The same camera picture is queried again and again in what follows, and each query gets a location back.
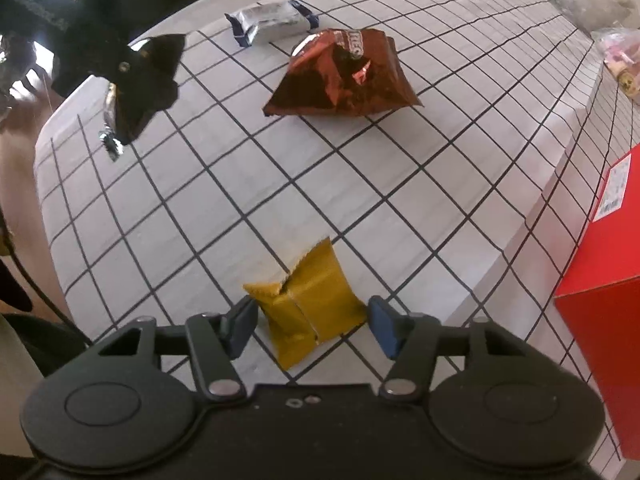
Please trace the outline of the white blue wafer packet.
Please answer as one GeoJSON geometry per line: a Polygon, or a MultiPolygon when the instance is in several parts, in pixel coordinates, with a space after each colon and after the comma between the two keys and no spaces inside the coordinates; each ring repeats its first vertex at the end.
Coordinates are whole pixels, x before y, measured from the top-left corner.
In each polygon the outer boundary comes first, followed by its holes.
{"type": "Polygon", "coordinates": [[[250,6],[224,16],[241,48],[306,34],[320,26],[318,15],[298,0],[250,6]]]}

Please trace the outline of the clear plastic bag pink contents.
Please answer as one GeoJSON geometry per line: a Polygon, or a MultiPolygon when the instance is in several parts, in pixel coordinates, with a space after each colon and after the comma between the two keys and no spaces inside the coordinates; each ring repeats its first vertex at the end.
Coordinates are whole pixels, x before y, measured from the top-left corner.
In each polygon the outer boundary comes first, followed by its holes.
{"type": "Polygon", "coordinates": [[[638,29],[604,28],[591,34],[603,63],[617,81],[623,94],[639,102],[639,49],[638,29]]]}

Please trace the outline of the brown foil snack bag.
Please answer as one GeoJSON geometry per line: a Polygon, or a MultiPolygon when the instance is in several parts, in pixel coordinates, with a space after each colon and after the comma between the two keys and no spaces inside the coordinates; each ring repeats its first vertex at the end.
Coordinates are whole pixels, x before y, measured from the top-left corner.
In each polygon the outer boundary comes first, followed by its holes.
{"type": "Polygon", "coordinates": [[[382,30],[330,28],[307,36],[262,111],[267,116],[363,117],[421,104],[382,30]]]}

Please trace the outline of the red cardboard box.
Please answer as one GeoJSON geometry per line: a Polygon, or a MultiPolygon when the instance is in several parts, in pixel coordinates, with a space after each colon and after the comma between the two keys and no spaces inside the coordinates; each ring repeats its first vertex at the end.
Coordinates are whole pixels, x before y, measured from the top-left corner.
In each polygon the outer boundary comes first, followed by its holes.
{"type": "Polygon", "coordinates": [[[622,454],[639,458],[639,149],[608,170],[554,296],[603,396],[622,454]]]}

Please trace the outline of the white black grid tablecloth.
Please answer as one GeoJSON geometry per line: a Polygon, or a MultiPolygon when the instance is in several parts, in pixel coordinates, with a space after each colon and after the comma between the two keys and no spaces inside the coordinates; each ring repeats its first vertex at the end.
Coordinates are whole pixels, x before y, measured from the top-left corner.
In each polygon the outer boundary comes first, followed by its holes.
{"type": "Polygon", "coordinates": [[[79,327],[226,312],[327,239],[359,298],[485,315],[594,382],[553,293],[639,109],[592,41],[548,0],[299,1],[323,26],[387,32],[419,105],[268,117],[296,42],[242,48],[217,10],[186,38],[178,101],[118,159],[99,139],[106,84],[87,80],[35,168],[79,327]]]}

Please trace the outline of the gold foil snack packet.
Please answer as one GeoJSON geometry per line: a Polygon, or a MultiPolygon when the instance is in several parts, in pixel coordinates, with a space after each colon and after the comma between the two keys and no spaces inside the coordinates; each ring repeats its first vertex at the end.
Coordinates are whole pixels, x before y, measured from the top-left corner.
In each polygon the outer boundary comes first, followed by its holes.
{"type": "Polygon", "coordinates": [[[284,280],[243,288],[264,312],[284,370],[367,321],[367,308],[350,288],[327,237],[308,250],[284,280]]]}

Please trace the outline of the silver candy wrapper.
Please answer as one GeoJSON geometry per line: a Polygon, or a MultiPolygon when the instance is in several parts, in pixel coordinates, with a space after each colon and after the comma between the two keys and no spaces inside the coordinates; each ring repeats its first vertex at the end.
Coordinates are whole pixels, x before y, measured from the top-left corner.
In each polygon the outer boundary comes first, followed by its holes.
{"type": "Polygon", "coordinates": [[[124,154],[124,144],[117,128],[117,88],[112,82],[107,87],[107,92],[103,102],[103,128],[99,138],[112,162],[119,159],[124,154]]]}

